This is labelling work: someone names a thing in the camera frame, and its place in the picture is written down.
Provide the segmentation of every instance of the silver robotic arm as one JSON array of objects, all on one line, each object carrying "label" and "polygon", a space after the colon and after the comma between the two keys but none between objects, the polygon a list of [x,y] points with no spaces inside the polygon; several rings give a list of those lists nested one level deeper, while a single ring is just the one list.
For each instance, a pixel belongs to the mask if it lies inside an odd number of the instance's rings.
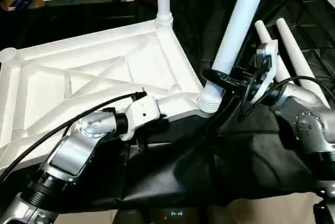
[{"label": "silver robotic arm", "polygon": [[151,96],[134,101],[125,111],[106,108],[81,118],[42,163],[36,179],[15,197],[0,223],[54,223],[64,190],[80,178],[101,140],[130,140],[136,129],[159,118]]},{"label": "silver robotic arm", "polygon": [[[258,62],[262,62],[265,67],[269,65],[267,69],[270,70],[273,55],[266,53],[272,52],[268,47],[273,49],[270,44],[261,45],[257,55]],[[264,89],[266,74],[255,76],[249,72],[235,67],[230,75],[216,70],[203,71],[202,75],[242,97],[242,103],[246,97],[251,103],[257,103],[254,97],[258,96],[259,99],[267,91],[261,103],[270,106],[274,114],[291,126],[294,137],[302,144],[306,165],[316,180],[316,188],[319,188],[317,193],[324,198],[314,206],[316,223],[335,224],[335,111],[326,107],[313,92],[289,82],[278,88],[268,82]]]}]

